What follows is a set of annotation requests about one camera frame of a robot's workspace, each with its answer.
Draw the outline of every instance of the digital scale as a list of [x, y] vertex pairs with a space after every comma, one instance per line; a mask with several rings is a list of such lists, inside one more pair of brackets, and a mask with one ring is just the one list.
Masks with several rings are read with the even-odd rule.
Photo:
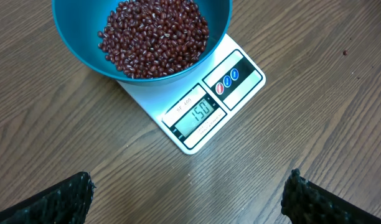
[[119, 82], [188, 155], [197, 153], [265, 84], [265, 74], [227, 34], [190, 74], [159, 86]]

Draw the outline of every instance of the white rectangle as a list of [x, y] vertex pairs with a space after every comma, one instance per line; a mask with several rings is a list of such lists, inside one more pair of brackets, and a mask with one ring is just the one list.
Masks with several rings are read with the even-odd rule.
[[243, 55], [239, 51], [234, 51], [227, 59], [225, 59], [215, 70], [207, 76], [204, 81], [210, 88], [220, 80], [233, 66], [235, 66]]
[[163, 121], [170, 128], [187, 111], [189, 111], [203, 96], [205, 91], [200, 85], [197, 85], [190, 93], [171, 108], [163, 117]]
[[218, 108], [184, 141], [184, 144], [192, 149], [224, 116], [225, 112]]
[[254, 71], [252, 72], [231, 94], [229, 94], [223, 103], [229, 109], [232, 109], [252, 88], [261, 80], [261, 75]]

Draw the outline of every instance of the bowl of beans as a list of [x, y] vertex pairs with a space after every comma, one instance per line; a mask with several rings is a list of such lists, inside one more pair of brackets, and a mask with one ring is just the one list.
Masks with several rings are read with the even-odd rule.
[[52, 0], [64, 44], [115, 80], [162, 85], [200, 65], [227, 32], [232, 0]]

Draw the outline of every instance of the table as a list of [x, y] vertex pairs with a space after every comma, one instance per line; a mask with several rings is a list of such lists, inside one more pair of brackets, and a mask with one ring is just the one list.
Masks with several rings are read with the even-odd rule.
[[50, 1], [0, 0], [0, 210], [84, 170], [87, 223], [289, 223], [299, 167], [381, 218], [381, 0], [234, 0], [228, 33], [267, 84], [185, 156], [68, 51]]

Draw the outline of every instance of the teal plastic bowl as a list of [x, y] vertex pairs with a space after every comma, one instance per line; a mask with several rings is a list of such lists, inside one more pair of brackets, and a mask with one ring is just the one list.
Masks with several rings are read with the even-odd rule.
[[52, 0], [52, 12], [55, 25], [63, 42], [69, 50], [85, 65], [96, 72], [134, 85], [162, 85], [178, 80], [189, 74], [218, 47], [227, 32], [232, 13], [232, 0], [195, 0], [200, 12], [209, 23], [210, 37], [205, 52], [190, 68], [161, 78], [132, 79], [105, 60], [105, 53], [98, 44], [102, 41], [97, 36], [106, 26], [110, 11], [115, 11], [117, 0]]

